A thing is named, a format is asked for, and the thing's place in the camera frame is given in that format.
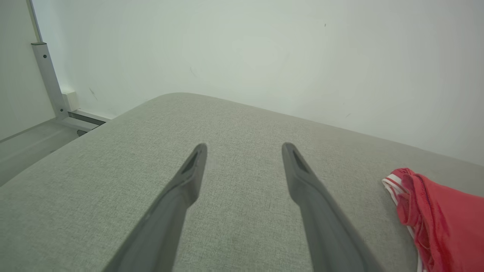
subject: red cloth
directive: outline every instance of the red cloth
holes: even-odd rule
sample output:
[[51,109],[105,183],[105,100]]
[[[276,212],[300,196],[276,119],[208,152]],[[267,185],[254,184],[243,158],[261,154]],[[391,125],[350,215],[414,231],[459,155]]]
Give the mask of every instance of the red cloth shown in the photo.
[[484,198],[439,185],[408,168],[392,173],[407,190],[397,196],[398,217],[414,229],[425,268],[484,272]]

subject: scuff mark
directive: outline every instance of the scuff mark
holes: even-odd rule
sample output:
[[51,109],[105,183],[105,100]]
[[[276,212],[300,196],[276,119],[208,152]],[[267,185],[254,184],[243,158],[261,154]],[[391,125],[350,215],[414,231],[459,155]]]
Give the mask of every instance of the scuff mark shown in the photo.
[[118,115],[116,114],[116,111],[114,110],[114,108],[110,107],[110,108],[108,108],[108,110],[109,110],[109,112],[110,112],[112,115],[114,115],[114,116],[118,116]]
[[192,66],[190,66],[190,72],[192,72],[192,75],[193,75],[195,78],[198,78],[198,76],[197,76],[197,75],[195,75],[195,73],[193,72]]
[[96,101],[99,101],[97,100],[97,97],[96,97],[96,94],[91,90],[91,88],[89,87],[89,90],[91,91],[92,95],[94,96],[94,98],[96,99]]

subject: white stripe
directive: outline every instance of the white stripe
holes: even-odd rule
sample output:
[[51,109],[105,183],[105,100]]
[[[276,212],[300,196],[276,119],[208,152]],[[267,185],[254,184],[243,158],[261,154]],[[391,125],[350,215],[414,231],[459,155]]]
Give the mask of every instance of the white stripe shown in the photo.
[[[402,179],[397,177],[396,175],[394,174],[390,174],[388,176],[388,178],[392,179],[393,181],[395,181],[396,183],[402,185]],[[400,187],[398,187],[397,185],[395,185],[393,182],[389,181],[388,179],[384,178],[382,181],[383,183],[383,186],[385,187],[385,189],[387,189],[387,191],[390,193],[390,196],[392,197],[395,205],[398,205],[398,201],[397,199],[395,198],[395,195],[393,194],[393,191],[392,191],[392,188],[395,190],[395,193],[397,194],[401,194],[403,193],[402,190],[400,189]],[[407,229],[408,229],[408,232],[410,233],[410,236],[412,237],[412,239],[415,237],[415,234],[413,233],[413,230],[410,226],[407,226]],[[422,261],[422,258],[420,257],[420,253],[417,251],[417,256],[418,256],[418,261],[417,261],[417,272],[427,272],[426,269],[424,269],[424,264],[423,264],[423,261]]]

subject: gray upholstery fabric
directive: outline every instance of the gray upholstery fabric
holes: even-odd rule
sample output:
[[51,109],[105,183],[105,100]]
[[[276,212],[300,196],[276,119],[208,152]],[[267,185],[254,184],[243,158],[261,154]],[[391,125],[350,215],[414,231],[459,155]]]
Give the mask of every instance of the gray upholstery fabric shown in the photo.
[[176,270],[310,270],[281,145],[294,143],[388,271],[416,250],[381,179],[410,167],[484,195],[484,167],[212,97],[163,95],[74,140],[0,188],[0,269],[101,270],[196,144],[208,145]]

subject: metal bracket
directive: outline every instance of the metal bracket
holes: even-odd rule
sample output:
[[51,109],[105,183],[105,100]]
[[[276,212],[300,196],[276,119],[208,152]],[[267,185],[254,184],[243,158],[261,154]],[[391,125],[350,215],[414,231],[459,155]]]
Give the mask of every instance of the metal bracket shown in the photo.
[[86,132],[105,123],[105,121],[95,122],[97,120],[89,122],[82,120],[82,118],[72,118],[69,116],[47,44],[44,42],[33,43],[32,49],[35,59],[37,60],[37,65],[39,66],[40,74],[42,75],[42,80],[44,81],[45,89],[47,90],[47,94],[56,114],[55,122]]
[[45,89],[49,95],[50,102],[54,108],[56,119],[63,120],[69,117],[69,113],[64,109],[64,99],[62,97],[61,88],[57,81],[56,71],[50,58],[49,49],[46,43],[33,43],[33,53],[39,66],[42,80],[44,81]]
[[102,117],[102,116],[99,116],[99,115],[95,115],[95,114],[86,112],[86,111],[84,111],[82,109],[78,109],[78,110],[72,111],[71,113],[74,113],[74,114],[77,114],[77,115],[82,115],[84,117],[87,117],[87,118],[90,118],[90,119],[94,119],[94,120],[100,121],[102,123],[106,123],[106,122],[111,121],[111,119],[109,119],[109,118]]

